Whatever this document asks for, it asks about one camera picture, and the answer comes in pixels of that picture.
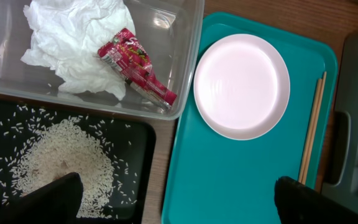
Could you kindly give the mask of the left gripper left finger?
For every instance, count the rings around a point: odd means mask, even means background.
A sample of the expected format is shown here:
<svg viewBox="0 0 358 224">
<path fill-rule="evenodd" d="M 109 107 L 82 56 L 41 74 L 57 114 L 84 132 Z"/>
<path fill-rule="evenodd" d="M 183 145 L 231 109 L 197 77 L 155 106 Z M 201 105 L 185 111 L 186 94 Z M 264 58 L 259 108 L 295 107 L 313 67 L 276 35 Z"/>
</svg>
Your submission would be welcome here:
<svg viewBox="0 0 358 224">
<path fill-rule="evenodd" d="M 80 175 L 71 172 L 0 208 L 0 224 L 75 223 L 82 198 Z"/>
</svg>

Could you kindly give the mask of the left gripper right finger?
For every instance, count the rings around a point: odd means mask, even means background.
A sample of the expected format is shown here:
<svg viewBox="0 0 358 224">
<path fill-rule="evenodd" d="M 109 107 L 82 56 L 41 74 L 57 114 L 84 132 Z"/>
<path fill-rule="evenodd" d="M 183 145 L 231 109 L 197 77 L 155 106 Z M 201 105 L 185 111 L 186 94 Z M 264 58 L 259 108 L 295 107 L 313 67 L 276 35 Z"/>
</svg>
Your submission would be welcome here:
<svg viewBox="0 0 358 224">
<path fill-rule="evenodd" d="M 358 224 L 358 214 L 288 176 L 275 182 L 274 202 L 282 224 Z"/>
</svg>

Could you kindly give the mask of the red snack wrapper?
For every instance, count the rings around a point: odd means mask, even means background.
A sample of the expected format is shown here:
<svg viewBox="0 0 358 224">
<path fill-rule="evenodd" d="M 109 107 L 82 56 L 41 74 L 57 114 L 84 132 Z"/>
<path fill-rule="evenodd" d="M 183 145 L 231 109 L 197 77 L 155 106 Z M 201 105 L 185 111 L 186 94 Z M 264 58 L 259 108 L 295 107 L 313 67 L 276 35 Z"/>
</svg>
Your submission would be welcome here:
<svg viewBox="0 0 358 224">
<path fill-rule="evenodd" d="M 172 108 L 177 94 L 156 78 L 149 55 L 129 29 L 123 28 L 100 47 L 98 56 L 144 98 L 165 111 Z"/>
</svg>

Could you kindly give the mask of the white napkin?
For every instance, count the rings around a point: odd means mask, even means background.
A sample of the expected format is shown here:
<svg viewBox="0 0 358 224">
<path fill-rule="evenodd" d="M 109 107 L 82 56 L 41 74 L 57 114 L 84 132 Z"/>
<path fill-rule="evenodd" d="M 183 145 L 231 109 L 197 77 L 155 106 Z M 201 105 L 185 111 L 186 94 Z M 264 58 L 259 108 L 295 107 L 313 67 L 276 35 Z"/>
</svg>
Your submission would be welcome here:
<svg viewBox="0 0 358 224">
<path fill-rule="evenodd" d="M 123 0 L 38 0 L 23 13 L 33 33 L 22 62 L 54 71 L 63 79 L 59 91 L 125 97 L 124 82 L 97 55 L 123 28 L 135 32 Z"/>
</svg>

